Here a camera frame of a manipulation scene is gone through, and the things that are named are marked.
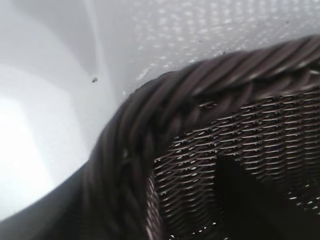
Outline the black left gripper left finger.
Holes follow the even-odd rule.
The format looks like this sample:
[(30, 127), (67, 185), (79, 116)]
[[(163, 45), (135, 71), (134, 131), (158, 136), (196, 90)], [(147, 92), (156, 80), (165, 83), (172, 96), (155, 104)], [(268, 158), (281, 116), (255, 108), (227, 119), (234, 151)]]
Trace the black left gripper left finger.
[(0, 222), (2, 240), (78, 240), (76, 214), (81, 212), (80, 168), (57, 188)]

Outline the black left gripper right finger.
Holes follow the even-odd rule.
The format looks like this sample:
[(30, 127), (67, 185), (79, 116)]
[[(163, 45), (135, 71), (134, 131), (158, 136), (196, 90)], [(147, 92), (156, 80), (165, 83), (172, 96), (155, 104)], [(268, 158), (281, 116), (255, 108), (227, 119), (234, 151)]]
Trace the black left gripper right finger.
[(179, 157), (174, 236), (179, 240), (317, 240), (320, 174), (286, 177), (247, 169), (229, 156)]

